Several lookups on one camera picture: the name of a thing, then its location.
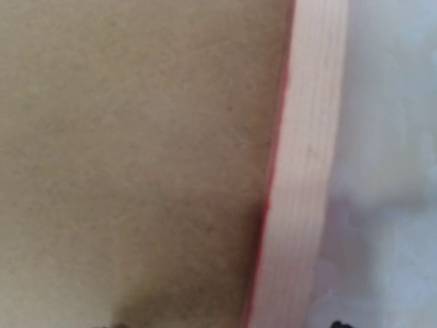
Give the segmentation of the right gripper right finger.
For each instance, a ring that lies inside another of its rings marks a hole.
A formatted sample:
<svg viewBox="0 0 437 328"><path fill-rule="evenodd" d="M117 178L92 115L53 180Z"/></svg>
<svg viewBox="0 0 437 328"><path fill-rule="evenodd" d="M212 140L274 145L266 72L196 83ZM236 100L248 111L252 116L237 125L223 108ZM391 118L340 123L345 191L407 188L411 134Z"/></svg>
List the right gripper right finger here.
<svg viewBox="0 0 437 328"><path fill-rule="evenodd" d="M343 323L340 320L336 320L331 324L330 328L355 328L355 327L348 323Z"/></svg>

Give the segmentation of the brown backing board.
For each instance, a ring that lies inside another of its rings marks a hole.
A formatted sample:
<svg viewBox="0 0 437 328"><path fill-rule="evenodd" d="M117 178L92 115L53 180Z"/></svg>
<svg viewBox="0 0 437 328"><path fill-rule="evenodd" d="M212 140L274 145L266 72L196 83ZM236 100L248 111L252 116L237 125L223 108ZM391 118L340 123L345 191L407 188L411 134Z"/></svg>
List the brown backing board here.
<svg viewBox="0 0 437 328"><path fill-rule="evenodd" d="M1 2L1 326L238 327L286 1Z"/></svg>

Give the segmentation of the wooden red photo frame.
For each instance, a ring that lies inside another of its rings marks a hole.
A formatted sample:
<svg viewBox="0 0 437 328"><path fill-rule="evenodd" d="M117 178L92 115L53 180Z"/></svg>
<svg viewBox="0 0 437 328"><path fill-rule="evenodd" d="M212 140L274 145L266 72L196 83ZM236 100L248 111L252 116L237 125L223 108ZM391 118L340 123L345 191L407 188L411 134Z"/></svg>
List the wooden red photo frame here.
<svg viewBox="0 0 437 328"><path fill-rule="evenodd" d="M303 327L335 154L347 1L291 1L266 205L243 327Z"/></svg>

